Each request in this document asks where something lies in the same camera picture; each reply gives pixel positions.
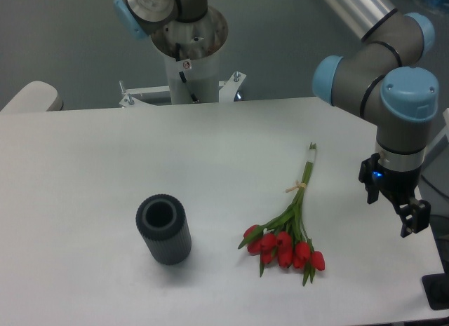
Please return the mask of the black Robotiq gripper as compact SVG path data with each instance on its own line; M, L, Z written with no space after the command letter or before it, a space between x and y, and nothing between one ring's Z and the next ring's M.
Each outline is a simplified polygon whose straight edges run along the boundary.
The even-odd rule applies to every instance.
M405 172L389 170L378 165L379 153L361 162L358 180L367 192L367 204L378 200L379 191L396 208L402 222L401 237L419 233L429 226L431 204L415 197L422 168Z

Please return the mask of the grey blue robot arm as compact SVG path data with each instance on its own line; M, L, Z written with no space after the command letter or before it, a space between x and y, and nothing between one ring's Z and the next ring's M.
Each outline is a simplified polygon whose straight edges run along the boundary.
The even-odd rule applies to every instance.
M368 202L384 196L402 222L401 235L426 229L431 206L415 197L429 129L438 110L438 81L417 61L433 46L432 23L402 14L390 0L324 0L363 42L351 58L329 56L316 68L315 96L377 128L374 154L359 181ZM217 54L228 26L208 0L114 0L137 39L150 38L165 57L173 104L232 102L245 76L218 83Z

